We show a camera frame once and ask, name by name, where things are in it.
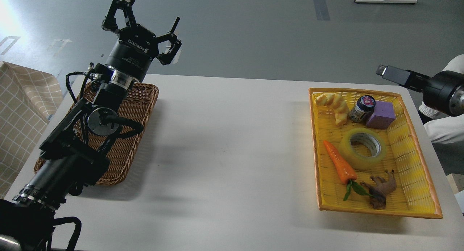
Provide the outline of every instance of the small jar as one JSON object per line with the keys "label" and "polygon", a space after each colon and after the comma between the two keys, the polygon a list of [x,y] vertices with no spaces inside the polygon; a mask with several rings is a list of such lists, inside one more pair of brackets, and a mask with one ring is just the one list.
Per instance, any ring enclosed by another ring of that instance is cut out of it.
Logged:
{"label": "small jar", "polygon": [[358,99],[348,116],[353,122],[361,123],[372,113],[375,106],[376,100],[372,96],[363,95]]}

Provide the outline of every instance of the robotiq logo text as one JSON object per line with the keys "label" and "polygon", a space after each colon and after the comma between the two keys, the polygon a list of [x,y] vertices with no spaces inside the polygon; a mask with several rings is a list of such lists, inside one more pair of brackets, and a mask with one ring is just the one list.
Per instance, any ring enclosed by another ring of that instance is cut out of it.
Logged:
{"label": "robotiq logo text", "polygon": [[139,45],[138,43],[135,43],[134,41],[132,40],[128,40],[129,44],[131,45],[134,45],[135,47],[137,47],[138,49],[144,51],[145,53],[148,52],[148,48],[144,48],[143,46]]}

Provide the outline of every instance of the roll of tape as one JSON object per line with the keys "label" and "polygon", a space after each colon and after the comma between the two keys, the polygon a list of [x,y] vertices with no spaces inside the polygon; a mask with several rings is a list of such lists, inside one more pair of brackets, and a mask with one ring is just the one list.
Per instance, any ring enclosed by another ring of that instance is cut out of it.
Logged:
{"label": "roll of tape", "polygon": [[[355,142],[366,146],[371,152],[371,156],[356,152],[352,145]],[[375,132],[366,128],[354,128],[343,136],[338,151],[354,169],[369,170],[383,160],[386,155],[386,146]]]}

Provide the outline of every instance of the purple sponge block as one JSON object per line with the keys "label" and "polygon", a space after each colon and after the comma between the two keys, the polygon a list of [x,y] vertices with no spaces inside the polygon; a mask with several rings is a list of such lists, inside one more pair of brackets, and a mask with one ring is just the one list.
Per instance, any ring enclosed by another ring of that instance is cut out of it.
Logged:
{"label": "purple sponge block", "polygon": [[366,121],[366,126],[374,129],[387,129],[396,119],[393,104],[387,101],[376,101],[373,113]]}

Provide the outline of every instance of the toy croissant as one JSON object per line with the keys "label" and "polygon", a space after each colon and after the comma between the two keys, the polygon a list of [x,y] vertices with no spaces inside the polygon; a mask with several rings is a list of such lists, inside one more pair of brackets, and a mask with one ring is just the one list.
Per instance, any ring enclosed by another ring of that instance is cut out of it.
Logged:
{"label": "toy croissant", "polygon": [[317,105],[327,106],[335,112],[335,125],[342,126],[347,122],[349,108],[340,94],[324,93],[315,100]]}

